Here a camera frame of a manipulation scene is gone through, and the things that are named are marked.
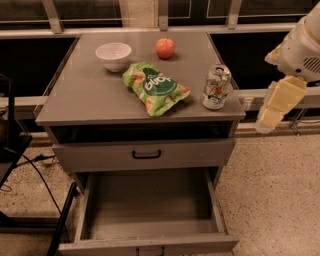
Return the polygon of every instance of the red apple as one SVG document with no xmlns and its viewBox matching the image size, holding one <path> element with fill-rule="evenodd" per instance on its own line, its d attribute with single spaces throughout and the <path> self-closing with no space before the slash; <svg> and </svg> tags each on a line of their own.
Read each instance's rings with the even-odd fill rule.
<svg viewBox="0 0 320 256">
<path fill-rule="evenodd" d="M 170 38 L 160 38 L 156 42 L 156 52 L 161 59 L 169 59 L 174 54 L 176 45 Z"/>
</svg>

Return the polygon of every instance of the soda can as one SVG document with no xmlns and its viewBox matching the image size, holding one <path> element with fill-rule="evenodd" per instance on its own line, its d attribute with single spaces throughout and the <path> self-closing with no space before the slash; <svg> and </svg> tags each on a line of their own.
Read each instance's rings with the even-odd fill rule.
<svg viewBox="0 0 320 256">
<path fill-rule="evenodd" d="M 230 80 L 231 72 L 225 65 L 212 66 L 206 77 L 201 96 L 202 104 L 209 109 L 222 108 L 228 95 Z"/>
</svg>

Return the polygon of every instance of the terrazzo floor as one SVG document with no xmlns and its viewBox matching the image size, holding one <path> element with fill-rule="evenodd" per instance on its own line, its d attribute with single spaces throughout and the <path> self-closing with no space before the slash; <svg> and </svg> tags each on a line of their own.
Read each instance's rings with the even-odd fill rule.
<svg viewBox="0 0 320 256">
<path fill-rule="evenodd" d="M 32 159 L 41 153 L 52 154 L 45 138 L 35 139 L 25 155 Z M 299 137 L 290 132 L 258 136 L 246 129 L 237 133 L 216 196 L 227 232 L 238 235 L 240 242 L 230 253 L 211 256 L 320 255 L 319 154 L 320 132 Z M 72 180 L 51 159 L 36 166 L 62 208 Z M 0 191 L 0 209 L 8 216 L 58 216 L 45 186 L 29 165 L 14 170 L 6 185 L 12 191 Z M 81 197 L 75 199 L 67 221 L 71 239 Z M 51 235 L 0 234 L 0 255 L 46 255 Z"/>
</svg>

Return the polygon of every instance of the snack bag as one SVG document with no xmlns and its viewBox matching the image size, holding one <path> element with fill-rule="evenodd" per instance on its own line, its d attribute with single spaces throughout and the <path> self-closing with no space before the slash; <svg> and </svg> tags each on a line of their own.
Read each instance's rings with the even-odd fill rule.
<svg viewBox="0 0 320 256">
<path fill-rule="evenodd" d="M 190 88 L 164 76 L 149 62 L 131 64 L 122 78 L 145 104 L 150 116 L 161 116 L 190 94 Z"/>
</svg>

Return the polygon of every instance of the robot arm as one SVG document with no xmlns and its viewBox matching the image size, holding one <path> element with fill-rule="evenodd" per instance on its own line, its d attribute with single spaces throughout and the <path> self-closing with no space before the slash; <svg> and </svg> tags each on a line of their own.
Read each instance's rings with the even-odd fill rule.
<svg viewBox="0 0 320 256">
<path fill-rule="evenodd" d="M 265 60 L 286 77 L 269 86 L 256 130 L 269 133 L 305 96 L 308 82 L 320 80 L 320 2 Z"/>
</svg>

